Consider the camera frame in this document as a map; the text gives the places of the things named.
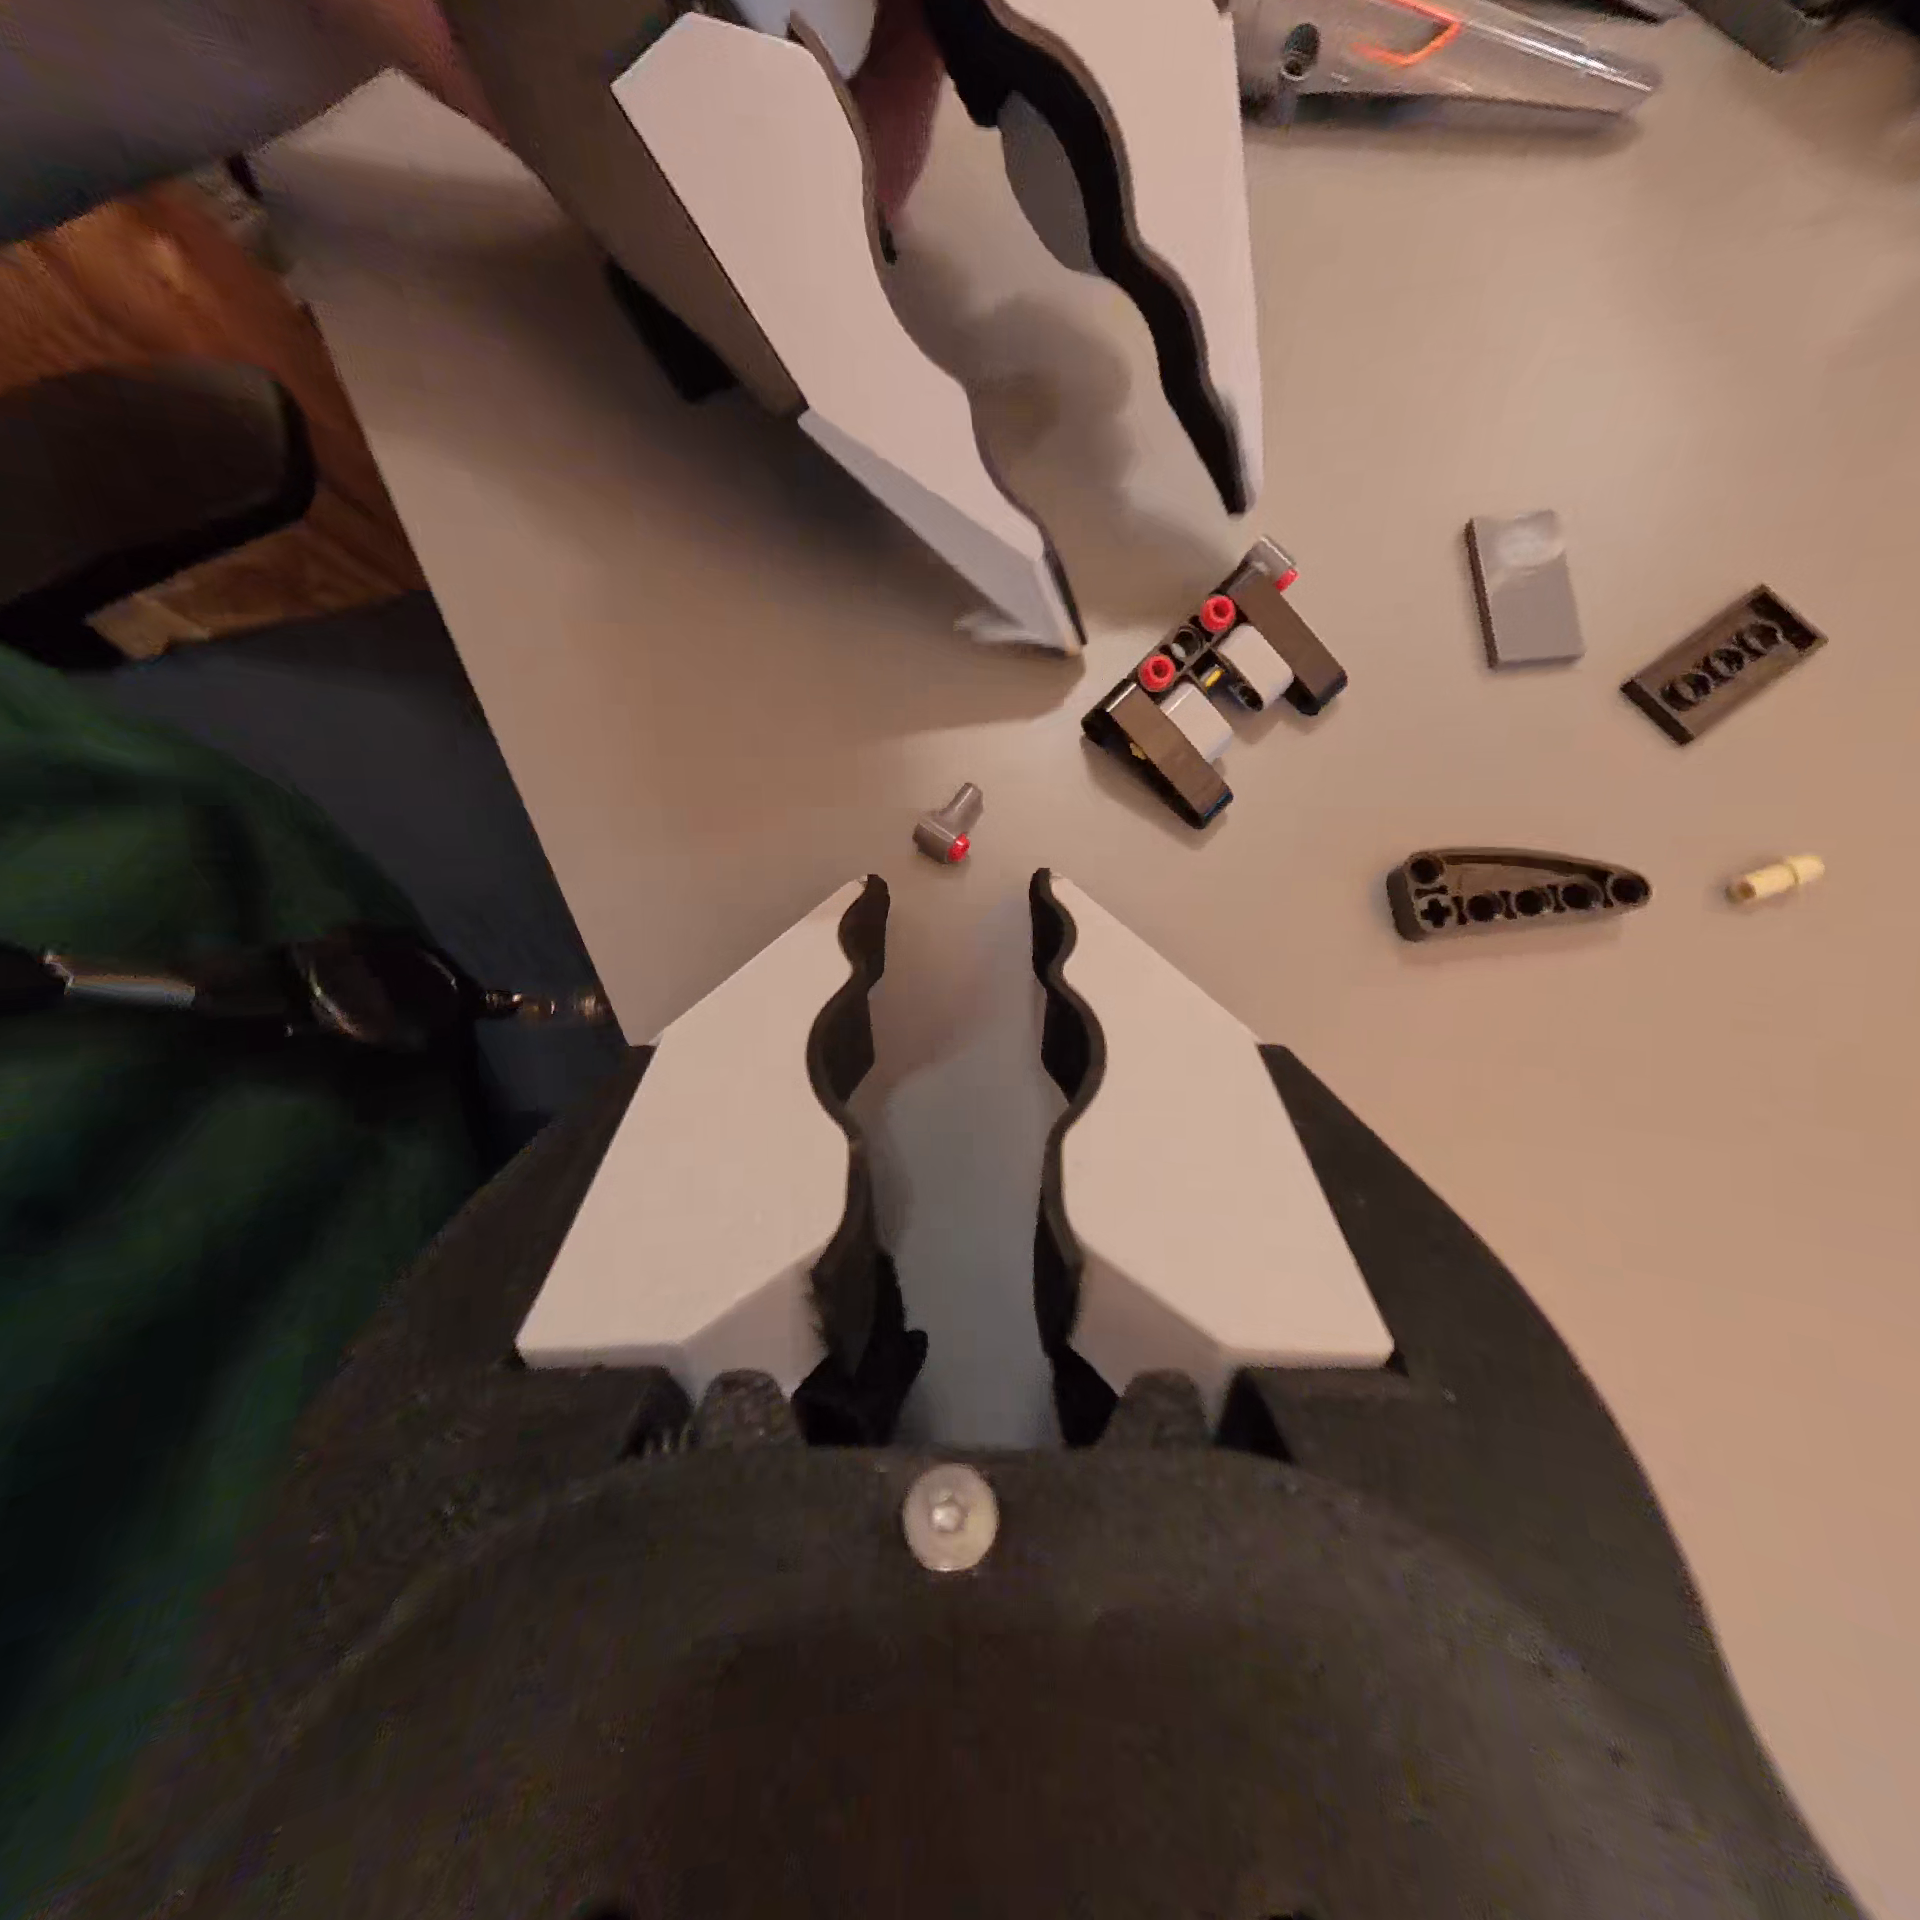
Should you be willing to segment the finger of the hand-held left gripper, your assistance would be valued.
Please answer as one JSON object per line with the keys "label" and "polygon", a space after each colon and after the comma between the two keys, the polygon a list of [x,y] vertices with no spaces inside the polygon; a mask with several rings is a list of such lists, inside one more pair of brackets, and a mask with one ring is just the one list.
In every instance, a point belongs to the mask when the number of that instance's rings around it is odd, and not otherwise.
{"label": "finger of the hand-held left gripper", "polygon": [[825,44],[682,18],[611,95],[798,390],[800,432],[986,601],[977,637],[1077,654],[1044,527],[888,298],[873,161]]}
{"label": "finger of the hand-held left gripper", "polygon": [[1235,34],[1205,2],[994,4],[993,125],[1022,218],[1138,313],[1165,401],[1229,514],[1264,486]]}

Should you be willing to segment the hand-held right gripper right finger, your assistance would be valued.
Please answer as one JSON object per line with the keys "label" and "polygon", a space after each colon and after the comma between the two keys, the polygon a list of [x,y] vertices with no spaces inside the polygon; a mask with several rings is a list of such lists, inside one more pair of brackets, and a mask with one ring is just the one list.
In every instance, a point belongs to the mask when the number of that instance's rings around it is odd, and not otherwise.
{"label": "hand-held right gripper right finger", "polygon": [[1058,1373],[1372,1373],[1394,1350],[1261,1043],[1086,888],[1032,873],[1033,1312]]}

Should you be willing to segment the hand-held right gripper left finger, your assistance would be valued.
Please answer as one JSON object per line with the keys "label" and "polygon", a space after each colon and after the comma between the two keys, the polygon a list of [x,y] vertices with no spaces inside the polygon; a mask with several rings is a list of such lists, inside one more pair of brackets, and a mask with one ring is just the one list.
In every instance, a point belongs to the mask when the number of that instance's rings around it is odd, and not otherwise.
{"label": "hand-held right gripper left finger", "polygon": [[849,882],[662,1027],[515,1332],[528,1368],[851,1365],[873,1290],[816,1269],[861,1226],[849,1100],[888,885]]}

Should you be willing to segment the black lego frame assembly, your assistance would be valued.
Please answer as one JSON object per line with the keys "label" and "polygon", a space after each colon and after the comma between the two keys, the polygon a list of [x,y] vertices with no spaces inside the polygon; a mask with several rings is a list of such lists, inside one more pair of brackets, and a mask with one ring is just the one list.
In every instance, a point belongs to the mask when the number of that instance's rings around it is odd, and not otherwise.
{"label": "black lego frame assembly", "polygon": [[1229,709],[1322,716],[1349,670],[1290,601],[1240,562],[1082,716],[1082,734],[1124,762],[1188,829],[1232,801],[1222,758]]}

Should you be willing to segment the person's left forearm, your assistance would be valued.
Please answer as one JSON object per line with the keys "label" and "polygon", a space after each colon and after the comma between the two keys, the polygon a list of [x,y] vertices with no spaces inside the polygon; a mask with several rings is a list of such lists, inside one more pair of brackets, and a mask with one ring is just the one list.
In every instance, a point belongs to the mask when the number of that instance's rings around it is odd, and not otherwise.
{"label": "person's left forearm", "polygon": [[431,2],[7,2],[1,242],[299,131],[384,72],[497,140]]}

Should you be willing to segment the grey lego wing panel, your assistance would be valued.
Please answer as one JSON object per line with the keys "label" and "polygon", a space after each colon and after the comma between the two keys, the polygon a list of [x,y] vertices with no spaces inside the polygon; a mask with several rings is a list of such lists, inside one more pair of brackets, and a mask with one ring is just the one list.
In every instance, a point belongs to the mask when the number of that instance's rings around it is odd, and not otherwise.
{"label": "grey lego wing panel", "polygon": [[1655,65],[1504,4],[1232,2],[1229,19],[1242,107],[1265,125],[1449,109],[1613,125],[1663,85]]}

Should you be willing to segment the black curved lego beam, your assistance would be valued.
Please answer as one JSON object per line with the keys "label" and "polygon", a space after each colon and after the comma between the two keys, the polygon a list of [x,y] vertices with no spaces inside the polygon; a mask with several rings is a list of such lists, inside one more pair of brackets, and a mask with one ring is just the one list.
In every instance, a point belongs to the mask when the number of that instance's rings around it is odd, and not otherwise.
{"label": "black curved lego beam", "polygon": [[1508,847],[1417,849],[1386,873],[1381,888],[1397,933],[1412,945],[1603,924],[1654,898],[1642,873],[1615,861]]}

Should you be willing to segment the grey flat lego tile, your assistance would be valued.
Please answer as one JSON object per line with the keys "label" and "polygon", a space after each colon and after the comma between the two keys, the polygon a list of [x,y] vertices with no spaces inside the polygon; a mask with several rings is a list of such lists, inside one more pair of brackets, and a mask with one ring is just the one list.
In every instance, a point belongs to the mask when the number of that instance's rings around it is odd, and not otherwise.
{"label": "grey flat lego tile", "polygon": [[1554,508],[1473,514],[1463,526],[1485,660],[1497,672],[1570,665],[1586,654],[1567,530]]}

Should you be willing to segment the black three-hole lego plate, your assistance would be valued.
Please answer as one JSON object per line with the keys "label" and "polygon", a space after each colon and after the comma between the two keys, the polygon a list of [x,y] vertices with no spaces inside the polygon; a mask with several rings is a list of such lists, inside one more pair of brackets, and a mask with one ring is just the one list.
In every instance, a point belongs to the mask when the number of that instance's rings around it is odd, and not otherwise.
{"label": "black three-hole lego plate", "polygon": [[1618,695],[1668,741],[1690,746],[1823,646],[1823,631],[1754,587],[1630,674]]}

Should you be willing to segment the wooden partition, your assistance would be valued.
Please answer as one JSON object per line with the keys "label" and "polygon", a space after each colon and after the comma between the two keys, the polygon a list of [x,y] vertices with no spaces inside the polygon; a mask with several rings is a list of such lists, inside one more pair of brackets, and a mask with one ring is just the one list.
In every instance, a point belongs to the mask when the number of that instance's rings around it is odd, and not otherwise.
{"label": "wooden partition", "polygon": [[424,588],[418,560],[309,311],[196,188],[148,188],[1,253],[1,384],[156,358],[238,360],[299,400],[319,467],[293,527],[109,607],[131,657]]}

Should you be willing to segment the black office chair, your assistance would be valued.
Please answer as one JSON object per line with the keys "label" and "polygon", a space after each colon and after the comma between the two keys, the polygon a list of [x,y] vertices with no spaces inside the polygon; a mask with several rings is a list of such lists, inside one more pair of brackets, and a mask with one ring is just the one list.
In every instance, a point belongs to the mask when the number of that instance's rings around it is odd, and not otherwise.
{"label": "black office chair", "polygon": [[89,617],[300,522],[319,465],[270,370],[166,358],[1,396],[1,646],[68,674],[120,649]]}

